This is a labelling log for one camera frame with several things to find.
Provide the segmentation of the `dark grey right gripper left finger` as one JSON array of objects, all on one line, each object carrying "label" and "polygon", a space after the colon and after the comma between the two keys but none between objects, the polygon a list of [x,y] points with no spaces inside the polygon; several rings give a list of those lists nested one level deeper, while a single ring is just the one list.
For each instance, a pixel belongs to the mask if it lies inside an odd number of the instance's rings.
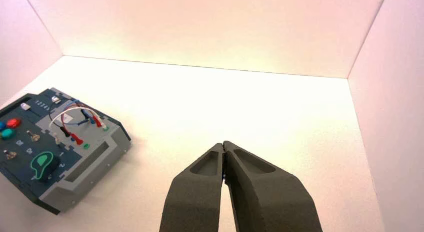
[{"label": "dark grey right gripper left finger", "polygon": [[219,229],[224,148],[216,143],[172,180],[161,232],[216,232]]}]

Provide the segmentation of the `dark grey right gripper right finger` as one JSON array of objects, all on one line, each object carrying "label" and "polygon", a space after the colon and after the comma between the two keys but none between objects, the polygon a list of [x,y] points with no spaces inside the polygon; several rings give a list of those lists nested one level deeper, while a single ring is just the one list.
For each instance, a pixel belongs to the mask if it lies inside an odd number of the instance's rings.
[{"label": "dark grey right gripper right finger", "polygon": [[315,203],[295,175],[230,141],[223,148],[236,231],[322,231]]}]

